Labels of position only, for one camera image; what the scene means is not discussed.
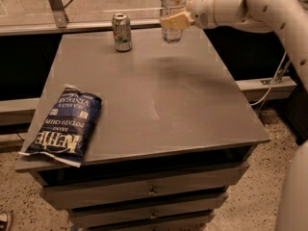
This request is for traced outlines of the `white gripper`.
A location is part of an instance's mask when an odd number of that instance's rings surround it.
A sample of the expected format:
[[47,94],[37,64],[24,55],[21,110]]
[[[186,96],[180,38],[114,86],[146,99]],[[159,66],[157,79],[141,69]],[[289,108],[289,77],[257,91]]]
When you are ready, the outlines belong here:
[[184,30],[193,24],[200,29],[214,29],[215,0],[187,0],[190,12],[180,12],[160,18],[161,26],[168,30]]

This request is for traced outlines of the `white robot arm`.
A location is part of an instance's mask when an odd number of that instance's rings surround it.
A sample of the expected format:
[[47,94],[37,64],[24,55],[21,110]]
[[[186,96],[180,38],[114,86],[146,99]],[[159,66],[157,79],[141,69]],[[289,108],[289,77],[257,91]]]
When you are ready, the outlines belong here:
[[[308,12],[299,0],[186,0],[184,9],[163,15],[165,29],[230,26],[278,36],[297,76],[308,90]],[[288,165],[274,231],[308,231],[308,142]]]

